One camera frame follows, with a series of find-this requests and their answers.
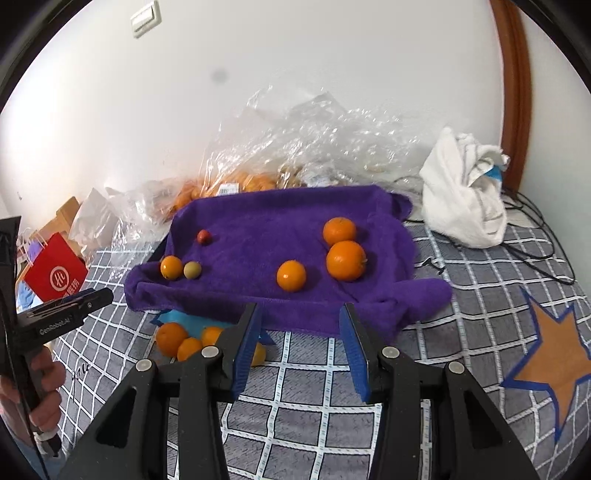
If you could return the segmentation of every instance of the star pattern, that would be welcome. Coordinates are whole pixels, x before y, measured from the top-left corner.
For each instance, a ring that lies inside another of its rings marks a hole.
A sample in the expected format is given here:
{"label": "star pattern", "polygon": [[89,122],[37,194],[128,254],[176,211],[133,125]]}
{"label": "star pattern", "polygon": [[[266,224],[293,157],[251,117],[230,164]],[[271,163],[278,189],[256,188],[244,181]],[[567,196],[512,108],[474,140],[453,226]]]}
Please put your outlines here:
{"label": "star pattern", "polygon": [[538,339],[501,386],[547,391],[554,404],[554,440],[558,442],[577,386],[591,379],[591,354],[579,335],[574,305],[556,318],[525,291],[523,294]]}

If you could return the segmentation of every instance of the screw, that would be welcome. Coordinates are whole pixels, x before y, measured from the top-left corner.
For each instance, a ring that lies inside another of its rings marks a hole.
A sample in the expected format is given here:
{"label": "screw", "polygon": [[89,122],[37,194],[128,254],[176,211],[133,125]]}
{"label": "screw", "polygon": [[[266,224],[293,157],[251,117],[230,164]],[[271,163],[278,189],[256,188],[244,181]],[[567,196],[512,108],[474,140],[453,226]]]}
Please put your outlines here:
{"label": "screw", "polygon": [[466,370],[466,367],[464,367],[460,362],[452,362],[449,364],[449,371],[453,374],[462,374],[464,373]]}
{"label": "screw", "polygon": [[385,346],[382,350],[382,355],[386,358],[398,358],[400,356],[400,350],[395,346]]}
{"label": "screw", "polygon": [[205,358],[213,358],[215,356],[218,356],[219,352],[220,350],[218,350],[217,347],[213,345],[207,346],[203,350],[201,350],[201,354]]}
{"label": "screw", "polygon": [[146,370],[150,370],[150,367],[152,367],[152,362],[147,358],[144,358],[143,360],[140,360],[135,364],[135,369],[138,372],[145,372]]}

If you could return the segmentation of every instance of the white logo on red bag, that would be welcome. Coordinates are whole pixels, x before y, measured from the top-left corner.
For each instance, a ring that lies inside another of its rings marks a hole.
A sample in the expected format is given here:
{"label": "white logo on red bag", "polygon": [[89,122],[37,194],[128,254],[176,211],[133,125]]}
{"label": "white logo on red bag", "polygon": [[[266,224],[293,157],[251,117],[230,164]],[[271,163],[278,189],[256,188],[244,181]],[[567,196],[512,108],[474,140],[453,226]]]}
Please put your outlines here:
{"label": "white logo on red bag", "polygon": [[70,276],[64,267],[54,267],[49,274],[49,281],[55,291],[64,291],[70,283]]}

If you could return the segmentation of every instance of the purple towel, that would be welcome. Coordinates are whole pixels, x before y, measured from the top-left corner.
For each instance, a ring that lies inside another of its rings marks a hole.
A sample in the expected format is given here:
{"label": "purple towel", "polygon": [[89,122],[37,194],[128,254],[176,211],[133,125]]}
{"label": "purple towel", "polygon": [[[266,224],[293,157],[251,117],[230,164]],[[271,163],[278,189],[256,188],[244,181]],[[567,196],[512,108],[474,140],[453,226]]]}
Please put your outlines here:
{"label": "purple towel", "polygon": [[[410,201],[375,186],[272,190],[200,199],[174,218],[166,255],[203,266],[197,280],[168,281],[158,262],[138,265],[125,282],[133,310],[167,310],[235,323],[247,302],[263,307],[263,327],[323,336],[339,335],[339,309],[356,304],[362,320],[391,340],[402,327],[427,319],[450,301],[443,280],[412,280],[416,247],[401,223]],[[358,226],[358,242],[368,257],[359,280],[342,283],[326,271],[327,220],[344,216]],[[213,243],[195,241],[207,229]],[[300,261],[304,288],[279,288],[277,268]]]}

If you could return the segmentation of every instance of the light switch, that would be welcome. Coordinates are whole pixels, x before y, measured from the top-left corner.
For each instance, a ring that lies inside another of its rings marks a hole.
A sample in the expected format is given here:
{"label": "light switch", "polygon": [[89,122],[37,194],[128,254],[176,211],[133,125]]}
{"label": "light switch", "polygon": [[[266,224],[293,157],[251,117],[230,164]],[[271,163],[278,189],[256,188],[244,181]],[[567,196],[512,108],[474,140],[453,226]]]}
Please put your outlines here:
{"label": "light switch", "polygon": [[140,38],[161,22],[160,7],[154,0],[131,17],[131,28],[135,38]]}

